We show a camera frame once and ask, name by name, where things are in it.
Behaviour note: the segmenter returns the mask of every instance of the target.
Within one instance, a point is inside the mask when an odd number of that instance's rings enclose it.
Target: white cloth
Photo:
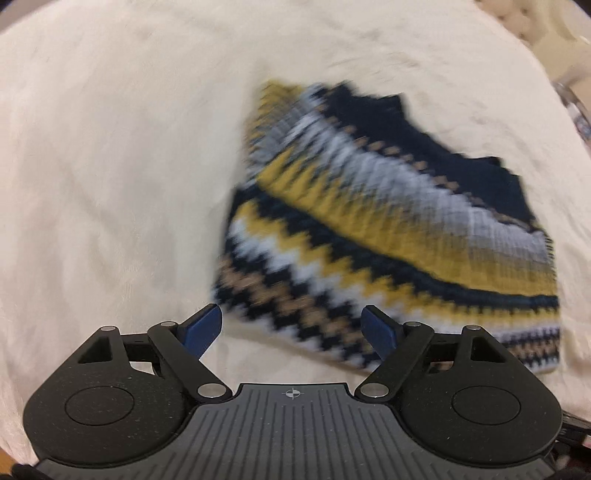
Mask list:
[[[23,405],[99,326],[209,301],[271,77],[405,92],[420,127],[523,175],[557,244],[547,383],[591,415],[591,160],[541,66],[471,0],[58,0],[0,34],[0,447],[33,458]],[[230,386],[361,378],[228,325],[206,363]]]

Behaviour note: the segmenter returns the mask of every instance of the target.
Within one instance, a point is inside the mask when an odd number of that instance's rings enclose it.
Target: yellow stripe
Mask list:
[[[552,267],[526,262],[487,249],[468,249],[466,239],[409,223],[401,210],[388,213],[374,200],[337,198],[338,180],[324,191],[327,173],[310,186],[314,165],[299,158],[285,169],[293,153],[286,149],[257,176],[258,186],[288,205],[308,213],[340,236],[378,254],[403,260],[441,281],[472,290],[506,295],[556,295]]]
[[[368,268],[359,271],[352,271],[350,258],[341,258],[335,262],[330,260],[330,247],[322,245],[312,249],[308,235],[299,232],[289,235],[284,220],[268,220],[260,218],[257,214],[256,202],[250,200],[239,207],[236,212],[235,221],[240,220],[249,236],[264,239],[273,236],[277,241],[277,248],[282,252],[296,250],[299,258],[299,265],[307,265],[316,262],[320,266],[320,275],[324,278],[338,275],[338,288],[345,290],[352,286],[359,286],[361,295],[370,298],[374,295],[381,295],[382,306],[388,308],[402,307],[405,314],[411,314],[415,310],[421,311],[421,316],[433,319],[438,323],[447,322],[451,325],[468,325],[477,323],[488,329],[507,328],[528,328],[536,323],[557,323],[558,314],[551,309],[540,309],[538,313],[533,310],[519,310],[514,315],[509,310],[485,309],[478,313],[476,307],[458,307],[453,302],[442,301],[437,297],[421,293],[413,293],[412,284],[404,284],[396,289],[388,277],[381,277],[375,281],[371,280],[371,273]]]

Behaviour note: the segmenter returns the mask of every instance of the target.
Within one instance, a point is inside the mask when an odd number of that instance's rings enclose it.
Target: beige tufted chair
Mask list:
[[[589,42],[573,34],[562,12],[571,0],[476,0],[507,30],[527,45],[552,81],[561,79],[590,50]]]

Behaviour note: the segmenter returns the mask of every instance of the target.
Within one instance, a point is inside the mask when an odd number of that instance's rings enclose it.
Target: patterned garment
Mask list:
[[[229,215],[218,303],[357,367],[374,304],[437,332],[476,323],[533,371],[558,363],[552,243],[498,158],[451,153],[399,96],[269,83]]]

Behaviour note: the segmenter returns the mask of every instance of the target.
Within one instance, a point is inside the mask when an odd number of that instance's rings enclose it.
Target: gray ribbed plate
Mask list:
[[[390,409],[352,398],[343,384],[243,385],[199,407],[183,432],[150,457],[90,469],[51,460],[55,480],[541,480],[541,459],[504,469],[457,465],[416,444]]]

